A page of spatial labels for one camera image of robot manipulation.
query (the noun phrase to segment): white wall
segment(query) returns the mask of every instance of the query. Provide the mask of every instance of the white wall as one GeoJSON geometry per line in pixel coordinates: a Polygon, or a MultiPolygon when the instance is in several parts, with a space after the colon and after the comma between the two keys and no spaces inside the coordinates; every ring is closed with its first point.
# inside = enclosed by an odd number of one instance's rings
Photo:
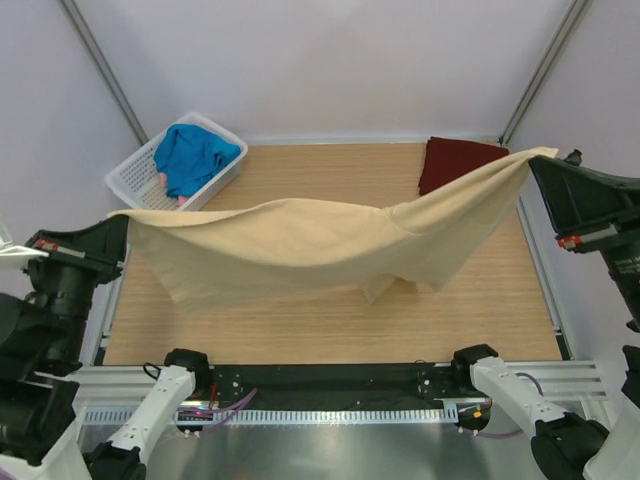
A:
{"type": "Polygon", "coordinates": [[[569,0],[78,0],[141,123],[253,143],[497,136],[569,0]]]}
{"type": "MultiPolygon", "coordinates": [[[[103,179],[137,142],[57,2],[0,0],[0,11],[0,215],[23,243],[120,207],[103,179]]],[[[1,292],[28,288],[0,271],[1,292]]]]}
{"type": "MultiPolygon", "coordinates": [[[[593,2],[557,67],[525,117],[512,147],[578,148],[583,165],[640,177],[640,2],[593,2]]],[[[557,247],[533,179],[523,193],[547,268],[559,292],[574,353],[600,362],[605,381],[623,381],[625,343],[640,345],[624,324],[630,313],[598,254],[557,247]]]]}

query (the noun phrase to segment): metal plate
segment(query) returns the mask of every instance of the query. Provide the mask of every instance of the metal plate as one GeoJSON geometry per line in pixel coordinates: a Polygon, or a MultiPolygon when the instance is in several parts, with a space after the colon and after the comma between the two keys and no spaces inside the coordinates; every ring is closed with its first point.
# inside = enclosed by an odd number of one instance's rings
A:
{"type": "MultiPolygon", "coordinates": [[[[123,425],[135,412],[135,407],[91,407],[86,410],[84,426],[123,425]]],[[[222,413],[214,422],[203,421],[193,416],[181,420],[176,416],[176,426],[206,426],[224,420],[230,412],[222,413]]],[[[239,412],[230,426],[303,426],[303,425],[402,425],[411,423],[456,423],[458,412],[455,405],[444,410],[401,410],[387,412],[276,412],[245,410],[239,412]]]]}
{"type": "MultiPolygon", "coordinates": [[[[580,404],[565,405],[583,414],[580,404]]],[[[116,427],[85,427],[92,449],[116,427]]],[[[487,431],[513,422],[493,408],[487,431]]],[[[529,441],[458,434],[438,424],[235,427],[183,438],[171,426],[154,450],[153,480],[544,480],[529,441]]]]}

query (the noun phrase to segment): red towel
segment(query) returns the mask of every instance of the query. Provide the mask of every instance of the red towel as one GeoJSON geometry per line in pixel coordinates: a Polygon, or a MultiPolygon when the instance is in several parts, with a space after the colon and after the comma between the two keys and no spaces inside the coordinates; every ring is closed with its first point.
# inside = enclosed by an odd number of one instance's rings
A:
{"type": "Polygon", "coordinates": [[[463,175],[509,155],[509,150],[468,140],[431,137],[420,176],[420,195],[440,188],[463,175]]]}

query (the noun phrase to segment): white laundry basket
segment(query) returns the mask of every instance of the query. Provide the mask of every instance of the white laundry basket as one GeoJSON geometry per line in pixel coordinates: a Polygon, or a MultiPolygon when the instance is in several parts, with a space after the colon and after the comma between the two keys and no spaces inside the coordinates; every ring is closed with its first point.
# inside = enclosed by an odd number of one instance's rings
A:
{"type": "Polygon", "coordinates": [[[107,185],[123,202],[132,208],[147,210],[200,210],[216,193],[222,190],[240,173],[244,156],[249,147],[236,135],[220,125],[197,113],[189,113],[176,123],[198,125],[222,137],[229,143],[240,147],[240,155],[220,173],[198,190],[183,205],[177,206],[176,200],[166,195],[166,189],[160,186],[160,176],[156,171],[153,155],[164,139],[167,130],[149,140],[136,153],[127,158],[111,171],[106,178],[107,185]]]}

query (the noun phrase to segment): wooden surface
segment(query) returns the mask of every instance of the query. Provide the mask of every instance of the wooden surface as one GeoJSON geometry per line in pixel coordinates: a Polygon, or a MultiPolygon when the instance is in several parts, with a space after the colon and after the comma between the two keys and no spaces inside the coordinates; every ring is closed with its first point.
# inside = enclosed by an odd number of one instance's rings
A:
{"type": "MultiPolygon", "coordinates": [[[[423,144],[252,147],[240,176],[207,206],[286,197],[384,207],[416,197],[423,144]]],[[[560,358],[515,212],[442,292],[397,282],[369,305],[354,287],[189,317],[134,254],[106,364],[161,362],[175,347],[212,363],[448,361],[489,343],[508,360],[560,358]]]]}

